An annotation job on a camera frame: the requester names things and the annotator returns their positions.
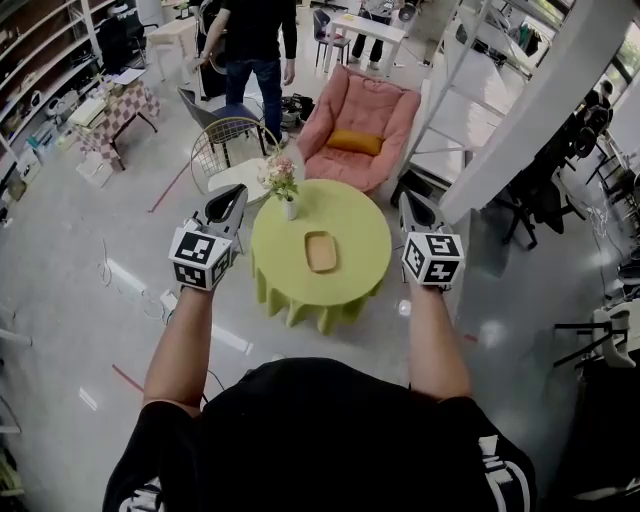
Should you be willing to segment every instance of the checkered tablecloth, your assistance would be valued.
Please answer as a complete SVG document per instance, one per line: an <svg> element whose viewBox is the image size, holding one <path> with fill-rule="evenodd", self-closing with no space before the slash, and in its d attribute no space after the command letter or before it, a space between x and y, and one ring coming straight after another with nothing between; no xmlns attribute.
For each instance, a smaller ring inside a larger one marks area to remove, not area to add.
<svg viewBox="0 0 640 512"><path fill-rule="evenodd" d="M157 117L160 112L160 102L141 82L134 82L125 89L122 96L109 102L104 111L106 119L93 130L87 131L79 126L74 127L80 141L80 151L85 155L95 151L103 160L109 162L112 168L117 169L117 166L120 166L124 169L120 155L113 148L112 142L122 126L138 112Z"/></svg>

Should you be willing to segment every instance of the black chair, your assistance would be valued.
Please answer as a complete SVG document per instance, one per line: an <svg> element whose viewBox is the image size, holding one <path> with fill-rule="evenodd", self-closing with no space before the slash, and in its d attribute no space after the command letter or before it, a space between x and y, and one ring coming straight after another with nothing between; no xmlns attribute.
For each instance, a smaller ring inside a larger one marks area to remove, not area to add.
<svg viewBox="0 0 640 512"><path fill-rule="evenodd" d="M199 107L198 105L196 105L196 95L193 91L178 87L178 94L180 94L180 98L182 98L182 101L187 107L187 110L189 111L189 113L191 114L191 117L200 125L200 128L202 128L203 130L205 130L208 126L211 126L216 121L220 121L221 119L226 119L229 117L246 117L248 119L255 121L256 123L260 122L260 120L253 114L253 112L251 112L251 110L249 110L247 107L245 107L241 103L227 105L225 107L219 108L218 110L214 110L213 112L209 112L208 110L205 110L202 107ZM236 133L240 132L240 128L242 128L242 126L243 126L242 121L236 121L235 128L238 128L238 130L235 130L235 132ZM249 124L247 122L244 123L244 126L246 126L246 132L248 132L248 130L255 127L254 124ZM258 128L257 132L258 132L258 140L260 142L260 149L262 150L263 156L266 157L267 151L264 146L262 130ZM222 145L227 167L231 167L231 162L229 160L229 155L228 155L227 146L226 146L226 143L230 140L230 136L228 135L228 133L225 133L225 130L221 130L220 133L210 133L209 140L212 145L212 150L214 153L215 153L215 148L213 147L213 145L214 144Z"/></svg>
<svg viewBox="0 0 640 512"><path fill-rule="evenodd" d="M536 223L546 224L560 235L564 233L562 217L565 215L575 213L580 219L585 220L584 215L573 205L566 194L566 204L562 206L560 191L551 180L539 183L537 187L530 189L519 189L514 187L512 183L507 186L507 194L510 196L511 201L500 197L494 199L498 205L513 212L511 227L507 236L503 239L505 245L513 238L516 227L520 222L522 222L531 237L531 243L527 246L527 250L531 250L538 245L538 240L533 233L535 228L531 223L531 216L533 216Z"/></svg>
<svg viewBox="0 0 640 512"><path fill-rule="evenodd" d="M318 42L318 51L316 52L316 67L318 67L318 61L320 60L320 45L324 45L324 59L327 58L327 47L329 46L329 36L326 32L327 25L331 22L329 15L322 9L316 9L313 12L313 38ZM347 55L350 53L351 39L348 37L342 37L336 34L333 41L333 46L340 50L340 62L345 63L344 49L347 49Z"/></svg>
<svg viewBox="0 0 640 512"><path fill-rule="evenodd" d="M134 60L136 53L140 54L143 64L146 65L145 27L157 28L158 25L143 25L135 14L126 17L115 15L100 24L96 37L107 73L120 73Z"/></svg>

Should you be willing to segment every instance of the pink flowers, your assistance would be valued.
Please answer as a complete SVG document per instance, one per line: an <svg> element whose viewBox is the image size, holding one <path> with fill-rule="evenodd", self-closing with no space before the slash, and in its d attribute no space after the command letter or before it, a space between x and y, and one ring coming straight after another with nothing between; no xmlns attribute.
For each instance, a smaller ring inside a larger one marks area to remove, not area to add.
<svg viewBox="0 0 640 512"><path fill-rule="evenodd" d="M258 182L278 199L291 201L298 192L293 172L295 164L285 155L273 155L267 159L267 165L258 173Z"/></svg>

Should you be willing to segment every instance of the chair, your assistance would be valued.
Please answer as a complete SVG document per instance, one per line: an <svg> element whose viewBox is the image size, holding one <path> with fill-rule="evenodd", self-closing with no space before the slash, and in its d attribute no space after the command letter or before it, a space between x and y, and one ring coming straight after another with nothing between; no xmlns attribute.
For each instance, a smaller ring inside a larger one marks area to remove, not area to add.
<svg viewBox="0 0 640 512"><path fill-rule="evenodd" d="M100 25L97 39L107 72L120 73L136 52L140 53L142 62L146 65L147 39L144 34L146 27L158 28L158 25L143 25L135 15L126 17L115 15L107 18Z"/></svg>
<svg viewBox="0 0 640 512"><path fill-rule="evenodd" d="M324 59L327 58L327 47L329 46L329 40L331 37L327 35L326 28L331 18L322 9L316 9L313 12L313 38L318 42L318 51L316 52L316 67L318 67L318 61L320 60L320 45L324 45ZM340 49L340 63L344 64L344 49L347 48L347 55L350 53L351 39L342 37L336 34L333 41L333 46Z"/></svg>
<svg viewBox="0 0 640 512"><path fill-rule="evenodd" d="M178 93L180 94L183 103L186 105L187 110L191 114L191 117L196 121L196 123L200 125L200 128L202 128L203 130L216 121L220 121L221 119L229 117L242 117L255 121L255 123L257 124L258 140L260 142L260 148L262 149L262 155L267 156L267 151L264 147L264 139L262 137L262 127L260 126L260 121L254 115L254 113L251 112L251 110L249 110L243 104L237 103L227 105L225 107L219 108L218 110L214 110L213 112L209 112L208 110L205 110L204 108L196 105L196 95L193 91L178 87ZM219 142L214 143L222 144L223 150L225 151L225 153L228 153L226 142L226 140L220 139ZM228 154L226 161L227 167L231 167L231 162L229 161Z"/></svg>
<svg viewBox="0 0 640 512"><path fill-rule="evenodd" d="M372 194L395 168L420 105L417 92L337 64L300 136L298 149L307 178L332 179ZM333 149L334 130L384 139L379 155Z"/></svg>
<svg viewBox="0 0 640 512"><path fill-rule="evenodd" d="M608 310L596 309L593 312L592 321L588 323L556 324L554 326L556 330L576 330L578 335L590 335L592 343L558 359L553 363L553 367L557 368L579 356L595 352L595 355L579 362L576 368L600 356L611 368L635 368L636 363L629 357L627 349L632 310L633 303L623 302Z"/></svg>
<svg viewBox="0 0 640 512"><path fill-rule="evenodd" d="M191 175L203 194L203 187L196 179L196 174L200 172L208 180L209 191L228 185L242 184L247 189L247 204L252 204L269 193L258 182L258 176L267 172L262 132L264 131L269 138L276 152L280 149L273 134L260 125L255 116L252 116L253 118L228 116L229 113L242 112L245 108L243 105L227 105L224 109L220 109L224 111L224 117L217 119L203 130L191 152ZM194 113L197 113L201 121L205 117L203 113L215 115L219 112L209 113L199 107L197 109L189 110L192 111L194 118L196 118Z"/></svg>

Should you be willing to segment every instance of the box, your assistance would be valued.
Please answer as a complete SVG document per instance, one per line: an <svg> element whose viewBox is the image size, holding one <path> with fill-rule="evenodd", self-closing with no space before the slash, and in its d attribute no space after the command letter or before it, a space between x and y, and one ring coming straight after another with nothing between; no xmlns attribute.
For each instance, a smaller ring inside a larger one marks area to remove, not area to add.
<svg viewBox="0 0 640 512"><path fill-rule="evenodd" d="M169 259L179 283L212 290L231 265L231 241L178 228L173 235Z"/></svg>
<svg viewBox="0 0 640 512"><path fill-rule="evenodd" d="M462 240L458 235L409 233L402 262L419 284L450 285L464 265Z"/></svg>

